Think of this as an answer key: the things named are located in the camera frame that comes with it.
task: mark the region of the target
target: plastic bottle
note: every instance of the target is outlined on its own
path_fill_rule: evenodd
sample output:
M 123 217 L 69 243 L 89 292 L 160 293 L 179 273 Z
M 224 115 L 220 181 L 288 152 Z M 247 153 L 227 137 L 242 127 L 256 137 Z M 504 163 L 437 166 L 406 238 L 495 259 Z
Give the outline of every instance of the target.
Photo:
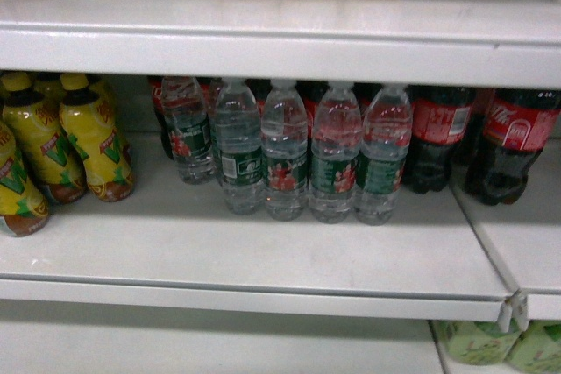
M 517 201 L 557 116 L 561 91 L 497 89 L 465 191 L 486 205 Z
M 470 118 L 474 88 L 418 87 L 413 137 L 403 184 L 418 194 L 441 191 L 451 176 L 451 158 Z
M 252 91 L 243 79 L 223 78 L 217 100 L 217 144 L 222 160 L 226 206 L 237 215 L 262 202 L 261 121 Z
M 483 132 L 485 116 L 491 107 L 494 91 L 494 89 L 489 88 L 477 89 L 475 101 L 472 106 L 470 121 L 465 128 L 464 138 L 459 143 L 458 148 L 452 157 L 452 162 L 454 164 L 458 164 L 459 166 L 469 166 L 473 158 L 475 158 L 479 137 Z
M 352 209 L 362 121 L 352 82 L 330 82 L 312 131 L 309 207 L 320 222 L 343 221 Z
M 46 225 L 48 203 L 25 170 L 13 133 L 1 121 L 0 197 L 0 231 L 9 236 L 27 236 Z
M 386 85 L 366 110 L 354 196 L 359 221 L 381 225 L 392 216 L 412 124 L 404 85 Z
M 2 77 L 10 92 L 4 122 L 31 163 L 39 189 L 53 203 L 65 204 L 86 193 L 85 174 L 59 122 L 56 104 L 32 88 L 24 72 Z
M 82 159 L 89 189 L 101 201 L 123 200 L 132 192 L 134 176 L 115 126 L 114 109 L 88 88 L 85 74 L 63 74 L 60 80 L 67 91 L 60 105 L 60 123 Z
M 167 132 L 181 179 L 188 184 L 212 180 L 215 167 L 210 124 L 199 83 L 195 78 L 166 76 L 161 89 Z
M 308 184 L 308 118 L 296 81 L 272 80 L 261 119 L 265 209 L 279 221 L 300 216 Z
M 160 125 L 160 141 L 167 157 L 174 158 L 172 154 L 172 145 L 169 143 L 169 135 L 167 134 L 166 118 L 164 117 L 164 109 L 161 106 L 161 80 L 162 76 L 148 76 L 148 84 L 150 85 L 152 105 L 154 115 Z

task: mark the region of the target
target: clear water bottle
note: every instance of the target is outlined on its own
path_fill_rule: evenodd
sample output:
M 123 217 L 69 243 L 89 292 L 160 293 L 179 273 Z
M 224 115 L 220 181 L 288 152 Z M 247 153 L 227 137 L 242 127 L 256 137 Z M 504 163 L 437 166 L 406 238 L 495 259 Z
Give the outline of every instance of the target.
M 359 221 L 381 225 L 392 216 L 412 124 L 413 113 L 405 86 L 384 86 L 365 113 L 354 196 Z
M 309 207 L 320 222 L 343 221 L 352 209 L 362 121 L 352 82 L 330 82 L 312 130 Z
M 226 206 L 237 215 L 255 212 L 263 199 L 261 119 L 243 79 L 223 78 L 217 100 L 217 145 Z
M 181 179 L 188 184 L 210 181 L 215 173 L 210 154 L 210 125 L 198 82 L 190 77 L 165 77 L 161 102 Z
M 296 81 L 272 80 L 261 118 L 265 209 L 278 221 L 291 221 L 306 206 L 308 117 Z

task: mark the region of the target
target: white shelf surface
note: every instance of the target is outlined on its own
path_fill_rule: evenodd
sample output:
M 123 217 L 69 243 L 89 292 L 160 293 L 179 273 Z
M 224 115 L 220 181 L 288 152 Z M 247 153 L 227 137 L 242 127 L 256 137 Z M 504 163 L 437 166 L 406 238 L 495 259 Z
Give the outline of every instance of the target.
M 180 182 L 158 136 L 131 142 L 131 197 L 89 194 L 32 236 L 0 237 L 0 299 L 496 321 L 510 296 L 450 190 L 403 189 L 378 228 L 235 216 L 217 183 Z
M 561 87 L 555 0 L 0 0 L 0 68 Z
M 531 320 L 561 320 L 561 141 L 551 140 L 514 205 L 488 207 L 454 183 L 458 200 L 508 287 L 527 298 Z
M 0 371 L 442 374 L 425 321 L 0 301 Z

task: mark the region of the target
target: white plastic bottle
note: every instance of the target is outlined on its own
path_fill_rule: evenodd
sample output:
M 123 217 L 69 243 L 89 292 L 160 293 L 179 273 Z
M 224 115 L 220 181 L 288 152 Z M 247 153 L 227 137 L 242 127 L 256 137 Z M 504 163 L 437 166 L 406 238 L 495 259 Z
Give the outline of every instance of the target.
M 249 215 L 258 209 L 263 197 L 261 119 L 255 97 L 244 80 L 223 81 L 215 117 L 222 189 L 231 212 Z
M 330 82 L 312 130 L 309 208 L 320 222 L 338 223 L 351 212 L 361 135 L 352 82 Z
M 308 116 L 296 81 L 272 80 L 261 118 L 265 209 L 278 221 L 291 221 L 306 206 Z
M 381 225 L 392 216 L 412 124 L 405 86 L 384 86 L 365 113 L 354 196 L 359 221 Z

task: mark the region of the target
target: red soda label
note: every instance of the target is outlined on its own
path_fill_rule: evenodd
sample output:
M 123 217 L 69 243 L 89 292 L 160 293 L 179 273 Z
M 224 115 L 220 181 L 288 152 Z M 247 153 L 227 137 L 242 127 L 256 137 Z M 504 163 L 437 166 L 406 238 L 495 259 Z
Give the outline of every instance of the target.
M 418 99 L 415 102 L 413 134 L 433 144 L 455 144 L 464 137 L 471 110 L 471 105 L 450 107 Z
M 543 149 L 555 126 L 559 110 L 525 109 L 495 98 L 487 114 L 483 135 L 514 151 Z

